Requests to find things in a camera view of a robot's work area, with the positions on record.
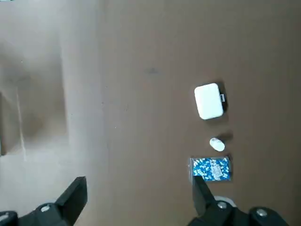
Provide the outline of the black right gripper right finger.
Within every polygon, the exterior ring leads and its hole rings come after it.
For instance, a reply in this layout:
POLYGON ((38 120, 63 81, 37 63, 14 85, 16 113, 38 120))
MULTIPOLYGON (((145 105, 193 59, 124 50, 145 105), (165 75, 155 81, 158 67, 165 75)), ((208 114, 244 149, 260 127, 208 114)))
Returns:
POLYGON ((285 220, 274 210, 254 207, 248 213, 227 201, 217 201, 202 177, 192 178, 193 202, 198 214, 190 226, 286 226, 285 220))

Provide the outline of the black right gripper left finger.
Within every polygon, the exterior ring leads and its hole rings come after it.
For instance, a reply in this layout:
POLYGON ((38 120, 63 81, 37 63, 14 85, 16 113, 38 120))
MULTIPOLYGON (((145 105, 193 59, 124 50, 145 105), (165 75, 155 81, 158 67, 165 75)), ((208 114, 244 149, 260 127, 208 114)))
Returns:
POLYGON ((72 226, 87 203, 87 179, 77 177, 53 203, 44 203, 19 217, 15 211, 2 211, 2 226, 72 226))

